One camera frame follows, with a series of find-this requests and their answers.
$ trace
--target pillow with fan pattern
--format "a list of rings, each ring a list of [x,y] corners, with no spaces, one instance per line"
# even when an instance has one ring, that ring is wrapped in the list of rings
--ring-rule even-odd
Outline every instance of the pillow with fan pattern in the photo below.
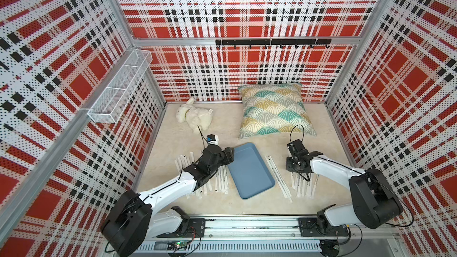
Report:
[[[238,88],[243,99],[239,138],[271,133],[305,132],[316,136],[301,97],[300,83],[248,84]]]

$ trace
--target wire mesh shelf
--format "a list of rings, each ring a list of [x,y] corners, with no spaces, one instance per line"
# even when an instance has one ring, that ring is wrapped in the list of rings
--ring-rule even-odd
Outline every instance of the wire mesh shelf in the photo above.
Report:
[[[151,61],[151,52],[140,49],[132,51],[95,101],[89,117],[97,123],[117,123]]]

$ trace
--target stuffed animal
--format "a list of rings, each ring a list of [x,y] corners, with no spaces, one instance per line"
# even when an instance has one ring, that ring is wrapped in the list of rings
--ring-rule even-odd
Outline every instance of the stuffed animal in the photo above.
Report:
[[[208,129],[213,119],[213,110],[196,108],[193,106],[194,101],[194,98],[190,98],[186,104],[181,104],[176,112],[176,119],[178,119],[179,123],[187,121],[192,130],[194,130],[194,134],[198,134],[200,133],[198,126],[200,126],[201,130]]]

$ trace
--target perforated panel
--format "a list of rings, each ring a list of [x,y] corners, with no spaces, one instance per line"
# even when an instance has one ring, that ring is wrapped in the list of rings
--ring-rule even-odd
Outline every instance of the perforated panel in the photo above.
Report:
[[[155,241],[143,242],[135,253],[166,253],[163,243]],[[246,241],[211,241],[203,240],[191,243],[186,252],[321,252],[320,240],[246,240]]]
[[[0,256],[97,256],[99,226],[135,181],[160,109],[142,79],[117,124],[88,123]]]
[[[167,101],[240,100],[248,83],[302,83],[304,101],[323,102],[351,45],[145,47],[151,69]]]
[[[456,3],[392,0],[330,105],[357,165],[414,211],[400,230],[413,256],[457,254]]]
[[[0,0],[0,204],[126,49],[106,0]]]
[[[137,38],[357,36],[377,0],[118,0]]]

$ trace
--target plastic tray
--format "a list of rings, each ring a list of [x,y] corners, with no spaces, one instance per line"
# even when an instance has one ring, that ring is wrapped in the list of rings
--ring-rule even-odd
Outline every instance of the plastic tray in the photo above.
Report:
[[[228,169],[242,199],[251,198],[275,185],[275,180],[252,143],[235,148],[234,161]]]

